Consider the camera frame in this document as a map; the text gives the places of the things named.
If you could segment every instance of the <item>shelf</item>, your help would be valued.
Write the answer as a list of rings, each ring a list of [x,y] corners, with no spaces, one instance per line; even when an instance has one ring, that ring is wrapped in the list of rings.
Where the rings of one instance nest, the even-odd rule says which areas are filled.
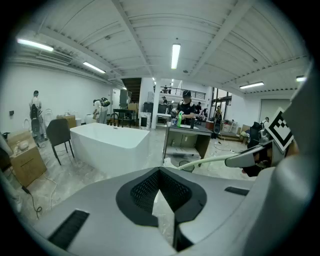
[[[166,154],[199,155],[194,147],[167,146]]]

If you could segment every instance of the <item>white hose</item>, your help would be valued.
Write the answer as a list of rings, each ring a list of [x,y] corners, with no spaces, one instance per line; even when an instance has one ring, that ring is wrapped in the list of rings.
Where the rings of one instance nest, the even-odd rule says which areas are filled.
[[[239,154],[227,154],[227,155],[219,155],[219,156],[213,156],[213,157],[209,157],[209,158],[204,158],[201,160],[197,160],[197,161],[193,161],[193,162],[189,162],[186,163],[184,165],[179,166],[178,170],[182,170],[183,168],[189,167],[189,166],[195,166],[196,164],[203,164],[203,163],[207,163],[207,162],[216,162],[216,161],[223,161],[227,158],[230,157],[234,157],[237,156]]]

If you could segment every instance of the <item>ceiling light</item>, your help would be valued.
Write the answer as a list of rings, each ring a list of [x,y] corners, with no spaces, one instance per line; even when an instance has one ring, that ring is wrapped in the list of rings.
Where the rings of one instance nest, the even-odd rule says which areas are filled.
[[[94,66],[94,65],[91,65],[91,64],[88,63],[88,62],[84,62],[83,64],[86,65],[86,66],[88,66],[88,67],[90,67],[90,68],[92,68],[92,69],[94,69],[94,70],[96,70],[96,71],[99,71],[99,72],[102,73],[102,74],[106,73],[105,71],[101,70],[100,68],[97,68],[97,67]]]
[[[174,43],[172,46],[172,61],[171,61],[171,68],[173,70],[177,69],[179,53],[180,53],[180,43]]]
[[[43,50],[46,50],[46,51],[49,51],[49,52],[52,52],[54,50],[50,46],[47,46],[47,45],[44,45],[44,44],[41,44],[41,43],[38,43],[38,42],[32,42],[32,41],[25,40],[25,39],[18,38],[17,42],[19,44],[22,44],[22,45],[37,47],[37,48],[40,48],[40,49],[43,49]]]
[[[305,76],[303,76],[303,75],[299,75],[299,76],[296,77],[296,81],[297,82],[304,82],[306,80],[307,80],[307,78]]]
[[[255,87],[255,86],[264,86],[264,85],[265,84],[263,82],[256,82],[256,83],[240,86],[240,89],[246,89],[246,88]]]

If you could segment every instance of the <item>floor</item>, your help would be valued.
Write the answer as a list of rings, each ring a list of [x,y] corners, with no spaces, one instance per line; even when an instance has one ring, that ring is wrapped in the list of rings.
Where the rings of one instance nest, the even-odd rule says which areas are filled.
[[[164,140],[164,129],[150,131],[149,156],[146,160],[145,168],[162,165]],[[39,218],[83,187],[97,181],[108,179],[104,172],[94,169],[80,160],[74,159],[69,150],[69,145],[67,146],[68,153],[63,144],[55,147],[61,165],[59,165],[56,160],[49,141],[42,143],[41,147],[43,148],[39,151],[47,166],[47,171],[28,186],[29,191],[33,195],[35,207],[42,207],[42,211],[38,213]],[[211,139],[205,157],[222,156],[232,154],[230,150],[239,152],[245,149],[247,149],[247,147],[239,142],[224,142],[223,140]],[[179,162],[182,160],[193,161],[200,159],[199,156],[183,157],[181,155],[167,155],[167,157],[170,157],[171,163],[175,166],[179,166]],[[248,177],[246,174],[243,174],[240,168],[226,167],[223,161],[204,163],[201,167],[196,165],[193,173],[226,179],[255,180],[255,177]],[[31,196],[21,189],[21,185],[10,170],[7,170],[5,175],[22,197],[23,204],[20,213],[22,218],[33,225],[37,221],[37,215],[33,208]],[[174,213],[161,192],[158,193],[154,201],[153,215],[158,217],[159,230],[171,244],[173,239]]]

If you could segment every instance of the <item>white bathtub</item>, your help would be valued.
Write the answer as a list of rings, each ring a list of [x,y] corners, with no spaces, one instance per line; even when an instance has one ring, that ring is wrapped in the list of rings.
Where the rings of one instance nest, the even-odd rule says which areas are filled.
[[[90,123],[70,129],[75,157],[108,178],[141,170],[149,151],[149,131]]]

